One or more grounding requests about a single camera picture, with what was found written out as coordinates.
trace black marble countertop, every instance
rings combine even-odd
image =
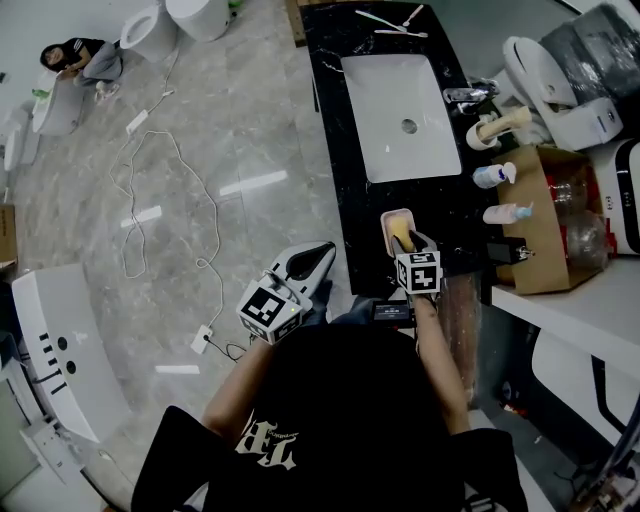
[[[462,162],[462,174],[418,180],[371,183],[367,179],[356,122],[340,59],[352,55],[413,53],[426,55],[441,90],[466,87],[467,82],[433,10],[425,6],[411,21],[412,32],[428,38],[374,34],[390,29],[355,13],[375,14],[402,24],[416,4],[341,2],[301,8],[316,91],[322,112],[351,280],[351,292],[385,296],[395,288],[393,260],[385,251],[380,215],[409,208],[418,231],[431,237],[441,251],[445,277],[489,266],[486,240],[500,228],[482,222],[482,213],[497,204],[495,189],[478,188],[471,175],[488,165],[491,155],[465,142],[476,116],[458,116],[452,127]]]

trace toothbrush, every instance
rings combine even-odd
[[[402,24],[402,26],[403,26],[403,27],[408,27],[408,26],[409,26],[409,23],[411,22],[411,20],[412,20],[413,18],[415,18],[415,17],[416,17],[416,15],[417,15],[421,10],[422,10],[422,8],[423,8],[423,7],[424,7],[424,5],[420,5],[420,6],[418,6],[418,8],[417,8],[415,11],[413,11],[413,12],[411,13],[411,16],[409,16],[409,17],[407,18],[407,21],[405,21],[405,22]]]
[[[414,37],[429,37],[429,34],[426,32],[418,32],[414,34],[413,32],[399,32],[397,30],[374,30],[376,34],[391,34],[396,36],[414,36]]]
[[[383,20],[382,18],[378,18],[377,16],[374,16],[373,14],[369,14],[368,12],[356,10],[356,13],[359,14],[360,16],[364,16],[366,18],[371,18],[372,20],[376,20],[376,21],[379,21],[380,23],[384,23],[385,25],[389,25],[390,27],[393,27],[393,28],[395,28],[396,30],[398,30],[400,32],[406,32],[407,31],[407,29],[404,28],[404,27],[399,27],[398,25],[394,25],[393,23],[389,23],[387,20]]]

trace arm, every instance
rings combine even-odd
[[[440,400],[450,434],[470,429],[467,400],[460,373],[442,334],[435,308],[424,297],[413,298],[418,325],[420,360]]]
[[[79,69],[84,68],[91,61],[91,54],[84,46],[80,49],[78,54],[80,55],[80,60],[71,66],[67,66],[67,71],[78,71]]]
[[[58,80],[71,80],[75,78],[79,71],[73,71],[70,68],[65,69],[64,71],[58,74]]]
[[[273,359],[274,348],[256,340],[207,406],[202,424],[231,446],[240,441],[253,409],[253,399]]]

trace white toilet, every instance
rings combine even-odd
[[[166,59],[176,47],[178,27],[162,5],[152,5],[127,20],[120,48],[133,50],[149,62]]]
[[[29,112],[33,102],[26,102],[11,110],[4,120],[2,132],[6,136],[4,170],[13,171],[20,164],[30,165],[36,158],[40,135],[33,133]]]
[[[80,124],[85,88],[74,85],[73,80],[57,80],[56,73],[45,71],[38,89],[50,92],[33,107],[33,131],[55,136],[73,132]]]
[[[167,10],[196,41],[213,41],[229,26],[228,0],[167,0]]]

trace spray bottle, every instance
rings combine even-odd
[[[513,224],[520,219],[531,217],[533,213],[533,203],[528,208],[518,206],[515,203],[499,204],[489,206],[482,215],[482,220],[486,224]]]
[[[506,162],[504,165],[478,167],[473,173],[473,181],[480,188],[492,188],[507,179],[509,183],[516,181],[516,166],[511,162]]]

